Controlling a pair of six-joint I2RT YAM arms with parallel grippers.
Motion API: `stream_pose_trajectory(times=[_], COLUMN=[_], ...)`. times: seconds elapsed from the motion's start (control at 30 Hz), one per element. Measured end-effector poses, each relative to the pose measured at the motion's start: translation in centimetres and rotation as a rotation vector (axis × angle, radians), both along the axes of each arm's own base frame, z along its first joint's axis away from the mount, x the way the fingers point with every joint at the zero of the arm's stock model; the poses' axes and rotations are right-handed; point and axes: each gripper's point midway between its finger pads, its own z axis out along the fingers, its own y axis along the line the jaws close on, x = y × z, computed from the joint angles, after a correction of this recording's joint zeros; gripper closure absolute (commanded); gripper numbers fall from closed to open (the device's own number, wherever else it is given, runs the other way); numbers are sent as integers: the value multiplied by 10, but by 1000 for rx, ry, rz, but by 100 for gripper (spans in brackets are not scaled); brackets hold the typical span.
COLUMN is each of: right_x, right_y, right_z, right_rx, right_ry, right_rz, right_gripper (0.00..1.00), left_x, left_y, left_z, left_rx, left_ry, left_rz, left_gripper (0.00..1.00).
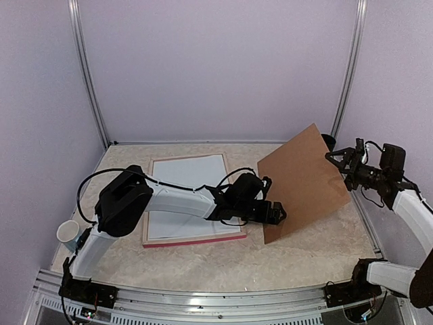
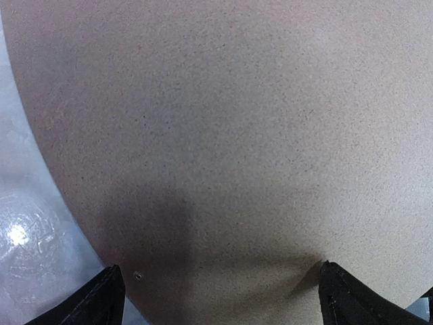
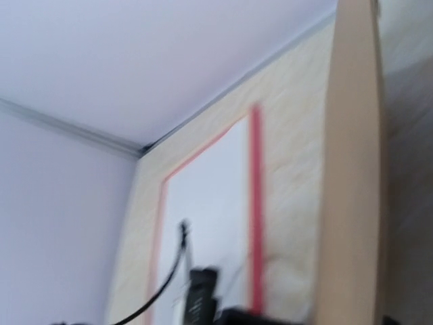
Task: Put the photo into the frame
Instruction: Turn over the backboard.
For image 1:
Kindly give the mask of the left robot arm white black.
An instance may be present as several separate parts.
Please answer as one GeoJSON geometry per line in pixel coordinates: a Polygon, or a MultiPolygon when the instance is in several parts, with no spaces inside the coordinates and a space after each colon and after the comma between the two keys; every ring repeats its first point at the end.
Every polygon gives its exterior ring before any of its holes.
{"type": "Polygon", "coordinates": [[[249,167],[239,168],[234,183],[191,188],[156,180],[139,165],[115,168],[118,175],[100,193],[90,226],[78,239],[74,254],[63,264],[68,290],[80,301],[95,294],[92,278],[97,263],[119,238],[128,236],[146,212],[190,215],[228,224],[234,217],[249,222],[278,225],[287,213],[280,202],[267,200],[272,181],[259,178],[249,167]]]}

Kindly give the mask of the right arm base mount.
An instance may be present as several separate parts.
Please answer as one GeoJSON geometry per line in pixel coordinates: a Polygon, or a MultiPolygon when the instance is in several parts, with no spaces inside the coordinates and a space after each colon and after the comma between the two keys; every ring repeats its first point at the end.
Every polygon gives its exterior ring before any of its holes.
{"type": "Polygon", "coordinates": [[[327,307],[348,305],[380,296],[382,294],[381,287],[367,281],[367,269],[371,263],[376,261],[384,260],[359,259],[349,281],[340,283],[328,281],[323,288],[327,307]]]}

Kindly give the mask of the brown backing board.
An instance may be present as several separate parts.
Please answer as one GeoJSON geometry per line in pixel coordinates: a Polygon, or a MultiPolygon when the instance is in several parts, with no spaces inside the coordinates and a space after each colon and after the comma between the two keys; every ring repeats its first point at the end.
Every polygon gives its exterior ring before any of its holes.
{"type": "Polygon", "coordinates": [[[267,199],[280,202],[287,213],[279,225],[263,226],[265,244],[302,230],[349,203],[341,174],[325,159],[327,152],[313,123],[257,162],[258,174],[272,179],[267,199]]]}

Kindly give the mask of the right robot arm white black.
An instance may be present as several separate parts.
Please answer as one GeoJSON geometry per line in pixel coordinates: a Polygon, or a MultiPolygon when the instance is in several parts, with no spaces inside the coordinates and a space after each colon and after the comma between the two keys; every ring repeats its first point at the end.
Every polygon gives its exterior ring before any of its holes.
{"type": "Polygon", "coordinates": [[[325,154],[325,159],[344,175],[348,191],[358,188],[375,190],[381,207],[400,217],[413,232],[426,258],[421,267],[391,263],[385,259],[359,259],[352,278],[335,284],[332,290],[346,299],[359,301],[377,295],[381,288],[406,298],[418,309],[432,310],[432,207],[422,197],[416,183],[404,176],[406,152],[402,147],[384,144],[378,167],[367,164],[370,143],[361,138],[354,148],[325,154]]]}

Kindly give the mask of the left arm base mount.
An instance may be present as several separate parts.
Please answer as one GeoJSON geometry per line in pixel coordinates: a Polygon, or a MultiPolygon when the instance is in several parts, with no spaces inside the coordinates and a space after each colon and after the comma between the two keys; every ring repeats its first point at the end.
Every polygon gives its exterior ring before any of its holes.
{"type": "Polygon", "coordinates": [[[63,280],[59,296],[78,301],[94,307],[114,308],[118,288],[106,284],[98,284],[91,280],[69,278],[63,280]]]}

